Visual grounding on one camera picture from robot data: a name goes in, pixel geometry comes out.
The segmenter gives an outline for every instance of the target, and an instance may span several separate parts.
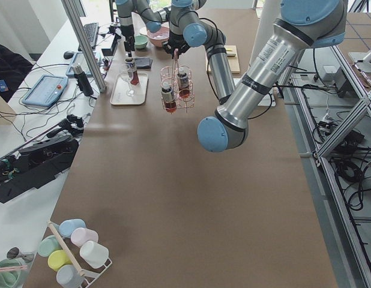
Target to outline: yellow cup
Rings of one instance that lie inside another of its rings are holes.
[[[48,266],[58,272],[64,265],[72,264],[64,250],[56,250],[48,257]]]

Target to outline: keyboard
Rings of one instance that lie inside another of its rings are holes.
[[[84,28],[85,34],[87,35],[89,45],[91,45],[92,49],[95,49],[96,42],[97,42],[97,32],[98,32],[98,29],[99,29],[99,23],[97,23],[97,22],[88,23],[88,24],[85,24],[83,26],[83,28]]]

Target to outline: id badge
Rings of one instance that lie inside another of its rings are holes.
[[[4,80],[0,80],[0,92],[8,91],[8,86]]]

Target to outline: white tray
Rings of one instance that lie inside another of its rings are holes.
[[[109,102],[114,106],[141,105],[145,102],[148,86],[148,74],[137,72],[139,84],[131,85],[134,90],[132,97],[127,96],[128,83],[123,81],[120,74],[117,75]]]

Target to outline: black jacket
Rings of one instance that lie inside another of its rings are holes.
[[[32,64],[22,55],[0,45],[0,80],[4,80],[9,88],[9,91],[0,92],[0,96],[6,102],[11,99],[31,69]]]

